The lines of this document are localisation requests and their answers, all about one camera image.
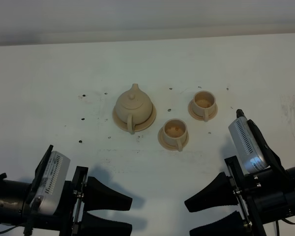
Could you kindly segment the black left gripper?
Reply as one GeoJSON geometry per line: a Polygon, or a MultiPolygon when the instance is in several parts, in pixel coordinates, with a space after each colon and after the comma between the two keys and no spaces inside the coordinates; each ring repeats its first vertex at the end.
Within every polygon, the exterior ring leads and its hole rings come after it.
{"type": "MultiPolygon", "coordinates": [[[[60,198],[59,209],[60,236],[76,236],[79,228],[79,215],[84,197],[85,211],[118,210],[129,211],[132,198],[121,194],[98,181],[95,177],[88,177],[87,167],[77,166],[72,181],[66,181],[60,198]]],[[[130,236],[132,225],[103,219],[84,212],[81,220],[82,236],[130,236]]]]}

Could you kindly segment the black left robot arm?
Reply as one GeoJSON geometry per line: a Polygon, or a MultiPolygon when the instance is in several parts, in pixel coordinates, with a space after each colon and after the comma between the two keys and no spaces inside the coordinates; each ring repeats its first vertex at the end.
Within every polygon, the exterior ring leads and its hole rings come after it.
{"type": "Polygon", "coordinates": [[[58,231],[61,236],[129,236],[132,225],[92,215],[92,210],[128,211],[132,198],[87,175],[87,167],[77,167],[73,180],[65,181],[60,201],[52,215],[32,210],[26,202],[31,184],[6,180],[0,175],[0,224],[58,231]]]}

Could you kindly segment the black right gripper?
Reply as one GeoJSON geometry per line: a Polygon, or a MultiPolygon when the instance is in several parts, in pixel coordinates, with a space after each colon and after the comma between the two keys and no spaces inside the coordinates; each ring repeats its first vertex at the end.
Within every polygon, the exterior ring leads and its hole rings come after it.
{"type": "MultiPolygon", "coordinates": [[[[235,194],[230,178],[224,172],[203,190],[187,199],[184,204],[189,212],[198,212],[204,209],[219,206],[236,206],[239,201],[247,227],[254,236],[266,236],[256,204],[252,198],[248,182],[236,156],[226,158],[225,163],[234,179],[235,194]]],[[[190,230],[190,236],[245,236],[246,228],[238,211],[211,224],[190,230]]]]}

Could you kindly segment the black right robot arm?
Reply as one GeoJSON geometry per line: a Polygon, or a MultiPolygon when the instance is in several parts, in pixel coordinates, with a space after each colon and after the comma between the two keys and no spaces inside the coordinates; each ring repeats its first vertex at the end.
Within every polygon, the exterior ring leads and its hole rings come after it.
{"type": "Polygon", "coordinates": [[[241,211],[191,229],[191,236],[264,236],[264,224],[295,216],[295,167],[270,167],[245,175],[236,156],[225,159],[230,176],[221,172],[202,191],[186,200],[189,212],[239,205],[241,211]]]}

